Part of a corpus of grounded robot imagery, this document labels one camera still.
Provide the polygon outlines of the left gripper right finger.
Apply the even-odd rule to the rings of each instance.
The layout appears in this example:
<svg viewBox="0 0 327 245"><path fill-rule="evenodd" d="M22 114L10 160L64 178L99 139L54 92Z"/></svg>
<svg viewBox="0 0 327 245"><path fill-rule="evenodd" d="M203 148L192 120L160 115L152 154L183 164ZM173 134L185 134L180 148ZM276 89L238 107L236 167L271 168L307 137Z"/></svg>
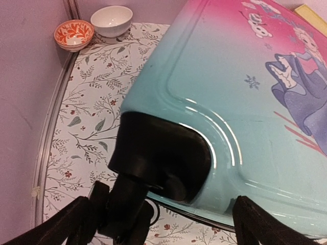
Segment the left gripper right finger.
<svg viewBox="0 0 327 245"><path fill-rule="evenodd" d="M232 209L238 244L318 244L279 222L246 196L239 196Z"/></svg>

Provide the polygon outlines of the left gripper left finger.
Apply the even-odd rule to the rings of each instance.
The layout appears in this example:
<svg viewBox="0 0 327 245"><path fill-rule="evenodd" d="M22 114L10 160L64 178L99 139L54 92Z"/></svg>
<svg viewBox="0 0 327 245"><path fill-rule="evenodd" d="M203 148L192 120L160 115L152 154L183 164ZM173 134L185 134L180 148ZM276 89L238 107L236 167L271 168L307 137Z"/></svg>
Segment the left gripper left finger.
<svg viewBox="0 0 327 245"><path fill-rule="evenodd" d="M79 196L41 225L5 244L88 244L105 213L110 187L96 181L88 197Z"/></svg>

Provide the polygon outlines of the pink and teal kids suitcase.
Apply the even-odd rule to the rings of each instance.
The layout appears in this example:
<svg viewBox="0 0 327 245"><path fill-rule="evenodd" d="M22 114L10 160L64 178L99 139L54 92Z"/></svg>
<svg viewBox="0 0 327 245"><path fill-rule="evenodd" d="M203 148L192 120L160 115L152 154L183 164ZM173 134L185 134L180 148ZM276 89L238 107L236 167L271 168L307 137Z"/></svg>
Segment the pink and teal kids suitcase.
<svg viewBox="0 0 327 245"><path fill-rule="evenodd" d="M232 228L246 196L326 238L326 37L273 1L188 1L121 105L110 237L145 198Z"/></svg>

